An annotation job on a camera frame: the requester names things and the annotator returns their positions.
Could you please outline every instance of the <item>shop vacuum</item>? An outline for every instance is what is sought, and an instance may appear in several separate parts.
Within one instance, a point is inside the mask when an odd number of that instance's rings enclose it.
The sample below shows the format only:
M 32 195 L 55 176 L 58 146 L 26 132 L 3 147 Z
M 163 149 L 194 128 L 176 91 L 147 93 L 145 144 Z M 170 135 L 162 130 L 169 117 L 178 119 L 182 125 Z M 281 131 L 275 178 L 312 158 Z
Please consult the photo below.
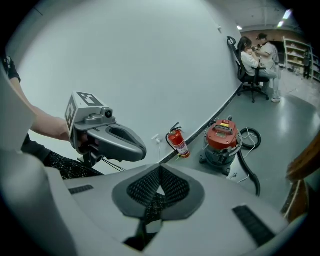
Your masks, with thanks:
M 257 137 L 255 145 L 245 144 L 242 134 L 250 133 Z M 231 164 L 238 155 L 239 162 L 248 177 L 254 182 L 256 195 L 260 196 L 260 182 L 248 167 L 241 149 L 256 149 L 261 144 L 261 135 L 252 128 L 244 128 L 239 131 L 231 116 L 223 120 L 209 122 L 204 132 L 204 148 L 200 154 L 200 163 L 209 164 L 214 171 L 228 176 L 231 171 Z

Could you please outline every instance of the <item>fire extinguisher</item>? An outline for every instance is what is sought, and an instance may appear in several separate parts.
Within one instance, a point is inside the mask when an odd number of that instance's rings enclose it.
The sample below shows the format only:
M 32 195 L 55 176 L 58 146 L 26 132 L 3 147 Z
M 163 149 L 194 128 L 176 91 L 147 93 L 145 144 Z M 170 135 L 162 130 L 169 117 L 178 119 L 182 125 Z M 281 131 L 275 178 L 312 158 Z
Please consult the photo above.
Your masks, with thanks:
M 184 138 L 182 137 L 182 127 L 176 127 L 178 124 L 179 123 L 177 122 L 174 127 L 170 129 L 170 132 L 168 132 L 165 136 L 165 140 L 178 155 L 180 155 L 182 158 L 188 158 L 190 156 L 190 151 Z

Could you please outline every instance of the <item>black vent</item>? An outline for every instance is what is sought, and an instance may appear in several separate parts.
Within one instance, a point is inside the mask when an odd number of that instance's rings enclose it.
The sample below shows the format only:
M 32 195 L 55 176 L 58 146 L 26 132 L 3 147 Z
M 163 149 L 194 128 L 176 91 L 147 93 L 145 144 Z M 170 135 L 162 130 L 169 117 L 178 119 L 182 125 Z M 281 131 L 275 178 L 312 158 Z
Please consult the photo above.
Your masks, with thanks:
M 85 186 L 78 186 L 78 187 L 74 187 L 74 188 L 69 188 L 69 191 L 70 191 L 71 195 L 74 195 L 74 194 L 78 194 L 78 193 L 85 192 L 88 190 L 93 190 L 93 189 L 94 189 L 93 186 L 85 185 Z
M 190 191 L 186 180 L 162 169 L 161 187 L 165 193 L 167 207 L 171 207 L 187 197 Z
M 258 246 L 264 245 L 275 237 L 275 234 L 246 205 L 232 210 Z
M 127 188 L 127 193 L 133 200 L 147 207 L 151 204 L 159 186 L 159 172 L 158 170 L 154 170 L 143 178 L 129 185 Z

